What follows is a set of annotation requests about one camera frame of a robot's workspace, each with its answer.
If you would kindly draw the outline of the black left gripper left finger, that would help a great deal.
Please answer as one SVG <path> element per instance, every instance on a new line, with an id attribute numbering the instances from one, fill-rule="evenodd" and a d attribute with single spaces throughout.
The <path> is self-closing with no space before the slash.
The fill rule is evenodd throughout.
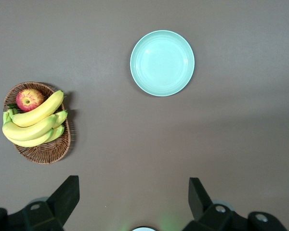
<path id="1" fill-rule="evenodd" d="M 79 177 L 69 176 L 45 201 L 34 201 L 13 214 L 0 207 L 0 231 L 65 231 L 78 202 Z"/>

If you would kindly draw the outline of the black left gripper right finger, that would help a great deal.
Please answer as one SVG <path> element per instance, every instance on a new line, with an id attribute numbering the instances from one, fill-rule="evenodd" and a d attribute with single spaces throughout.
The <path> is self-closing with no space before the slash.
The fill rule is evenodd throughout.
<path id="1" fill-rule="evenodd" d="M 288 231 L 273 215 L 254 211 L 247 218 L 214 203 L 199 178 L 189 179 L 188 203 L 193 215 L 183 231 Z"/>

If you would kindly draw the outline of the mint green plate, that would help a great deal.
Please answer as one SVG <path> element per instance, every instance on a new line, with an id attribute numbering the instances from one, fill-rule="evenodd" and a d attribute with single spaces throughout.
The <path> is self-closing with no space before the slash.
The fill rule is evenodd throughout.
<path id="1" fill-rule="evenodd" d="M 167 97 L 177 94 L 190 82 L 196 59 L 188 41 L 169 30 L 152 31 L 135 44 L 130 71 L 144 92 Z"/>

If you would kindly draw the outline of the brown wicker basket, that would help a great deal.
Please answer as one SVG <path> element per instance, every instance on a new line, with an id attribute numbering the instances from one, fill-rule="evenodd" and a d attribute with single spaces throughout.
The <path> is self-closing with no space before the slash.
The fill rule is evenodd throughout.
<path id="1" fill-rule="evenodd" d="M 39 90 L 46 99 L 51 96 L 52 93 L 59 90 L 58 87 L 48 83 L 33 81 L 19 83 L 12 87 L 6 94 L 3 101 L 3 106 L 6 107 L 9 104 L 15 104 L 18 92 L 27 88 Z M 56 140 L 35 147 L 27 148 L 18 146 L 16 144 L 14 147 L 20 155 L 31 162 L 37 164 L 51 164 L 57 162 L 64 158 L 64 156 L 68 153 L 71 145 L 71 129 L 68 118 L 65 119 L 63 125 L 65 130 L 63 134 Z"/>

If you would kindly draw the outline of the yellow banana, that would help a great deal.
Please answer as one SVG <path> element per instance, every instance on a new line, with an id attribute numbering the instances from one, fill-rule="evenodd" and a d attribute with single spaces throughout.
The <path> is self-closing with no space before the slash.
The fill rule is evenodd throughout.
<path id="1" fill-rule="evenodd" d="M 27 141 L 16 141 L 16 140 L 13 140 L 7 136 L 6 136 L 6 138 L 15 145 L 27 148 L 27 147 L 35 147 L 35 146 L 38 146 L 38 145 L 45 143 L 47 140 L 50 139 L 50 137 L 53 135 L 53 133 L 54 133 L 54 129 L 52 128 L 48 132 L 43 134 L 42 136 L 35 138 L 35 139 L 27 140 Z"/>
<path id="2" fill-rule="evenodd" d="M 20 127 L 12 121 L 9 112 L 3 112 L 2 132 L 7 138 L 15 141 L 33 140 L 53 129 L 56 120 L 57 115 L 53 114 L 29 127 Z"/>
<path id="3" fill-rule="evenodd" d="M 64 131 L 65 131 L 65 126 L 59 125 L 57 128 L 53 130 L 52 136 L 49 137 L 45 143 L 52 142 L 58 139 L 64 133 Z"/>
<path id="4" fill-rule="evenodd" d="M 68 112 L 67 112 L 67 110 L 63 110 L 63 111 L 55 113 L 55 115 L 57 116 L 57 120 L 56 120 L 55 124 L 53 125 L 53 129 L 56 129 L 62 123 L 64 123 L 64 121 L 67 118 Z"/>
<path id="5" fill-rule="evenodd" d="M 36 109 L 22 114 L 11 115 L 12 121 L 20 127 L 29 127 L 52 115 L 62 104 L 64 93 L 61 90 L 53 93 Z"/>

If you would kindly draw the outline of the brown table cover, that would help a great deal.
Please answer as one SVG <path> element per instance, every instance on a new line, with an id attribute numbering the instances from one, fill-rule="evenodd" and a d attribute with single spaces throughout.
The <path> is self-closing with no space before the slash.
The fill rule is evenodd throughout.
<path id="1" fill-rule="evenodd" d="M 159 29 L 196 57 L 170 97 L 130 73 L 135 43 Z M 1 131 L 3 99 L 25 81 L 66 94 L 73 142 L 51 165 Z M 289 231 L 289 0 L 0 0 L 0 207 L 16 212 L 69 175 L 80 201 L 66 231 L 180 231 L 190 177 Z"/>

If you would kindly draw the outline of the red yellow apple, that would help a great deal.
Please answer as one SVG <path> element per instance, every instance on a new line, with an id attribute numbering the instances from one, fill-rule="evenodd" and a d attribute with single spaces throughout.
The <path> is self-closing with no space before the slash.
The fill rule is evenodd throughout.
<path id="1" fill-rule="evenodd" d="M 17 106 L 24 112 L 36 109 L 44 102 L 43 94 L 37 89 L 24 89 L 16 96 Z"/>

